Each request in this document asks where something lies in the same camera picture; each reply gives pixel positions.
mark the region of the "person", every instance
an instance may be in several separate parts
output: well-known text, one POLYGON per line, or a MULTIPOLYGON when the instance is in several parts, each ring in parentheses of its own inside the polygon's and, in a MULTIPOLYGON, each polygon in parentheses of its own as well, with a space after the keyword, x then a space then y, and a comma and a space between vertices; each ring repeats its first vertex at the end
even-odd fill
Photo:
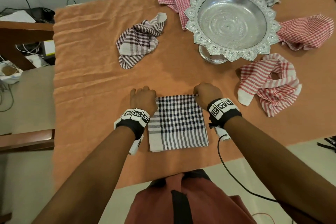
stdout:
MULTIPOLYGON (((201 83, 196 101, 207 109, 223 98, 219 88, 201 83)), ((133 89, 130 107, 157 110, 156 92, 133 89)), ((296 223, 336 223, 336 188, 279 142, 242 116, 231 117, 224 129, 251 168, 296 223)), ((135 133, 121 125, 77 167, 33 221, 98 223, 119 179, 135 133)), ((229 197, 203 170, 156 180, 139 192, 125 223, 256 223, 239 197, 229 197)))

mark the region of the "person's left hand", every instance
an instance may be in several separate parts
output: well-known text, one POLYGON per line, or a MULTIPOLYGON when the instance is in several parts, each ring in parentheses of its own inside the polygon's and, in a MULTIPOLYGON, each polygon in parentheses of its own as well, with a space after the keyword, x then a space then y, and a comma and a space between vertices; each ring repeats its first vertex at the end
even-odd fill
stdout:
POLYGON ((142 89, 131 90, 129 103, 131 108, 139 108, 145 110, 150 116, 153 116, 153 114, 158 109, 155 98, 155 90, 149 90, 148 86, 144 86, 142 89))

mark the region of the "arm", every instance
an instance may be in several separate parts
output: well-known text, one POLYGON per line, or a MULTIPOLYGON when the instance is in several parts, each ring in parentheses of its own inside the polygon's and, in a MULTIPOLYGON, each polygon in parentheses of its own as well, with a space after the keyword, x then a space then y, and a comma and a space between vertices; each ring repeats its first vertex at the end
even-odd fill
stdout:
MULTIPOLYGON (((147 86, 136 93, 133 89, 130 106, 152 116, 157 110, 155 97, 155 91, 147 86)), ((128 127, 112 131, 76 168, 33 223, 98 223, 134 140, 128 127)))
MULTIPOLYGON (((204 109, 212 100, 223 97, 221 91, 209 83, 196 86, 194 93, 199 94, 196 100, 204 109)), ((244 118, 229 119, 224 129, 275 199, 323 223, 335 222, 336 187, 244 118)), ((297 223, 315 223, 294 209, 282 207, 297 223)))

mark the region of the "table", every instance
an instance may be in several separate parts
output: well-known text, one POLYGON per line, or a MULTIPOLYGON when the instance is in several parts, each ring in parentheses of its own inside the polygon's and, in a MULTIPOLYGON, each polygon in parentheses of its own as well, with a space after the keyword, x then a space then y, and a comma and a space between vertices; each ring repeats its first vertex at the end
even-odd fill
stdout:
MULTIPOLYGON (((318 13, 335 20, 335 8, 333 0, 281 0, 273 7, 279 22, 318 13)), ((247 120, 283 145, 336 134, 335 34, 321 48, 309 51, 272 45, 271 53, 280 53, 294 64, 303 86, 291 107, 267 117, 257 97, 247 107, 237 101, 240 79, 236 70, 249 61, 206 63, 193 43, 193 34, 182 30, 179 15, 157 0, 93 1, 59 9, 55 20, 53 175, 57 189, 112 131, 114 121, 129 107, 130 90, 144 85, 155 89, 158 96, 167 96, 192 94, 195 85, 211 82, 235 102, 247 120), (126 28, 158 12, 168 18, 158 47, 132 69, 122 69, 116 40, 126 28)), ((117 188, 218 164, 218 137, 209 128, 207 132, 208 147, 156 153, 149 151, 145 133, 137 154, 127 157, 117 188)), ((222 142, 220 150, 224 161, 242 157, 231 140, 222 142)))

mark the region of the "beige seat cushion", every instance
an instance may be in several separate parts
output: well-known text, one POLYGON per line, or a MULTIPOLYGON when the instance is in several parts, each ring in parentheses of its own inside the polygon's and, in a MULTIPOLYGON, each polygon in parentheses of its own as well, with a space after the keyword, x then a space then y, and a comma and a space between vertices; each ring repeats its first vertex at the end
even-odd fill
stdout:
POLYGON ((24 71, 14 94, 12 133, 55 128, 54 66, 24 71))

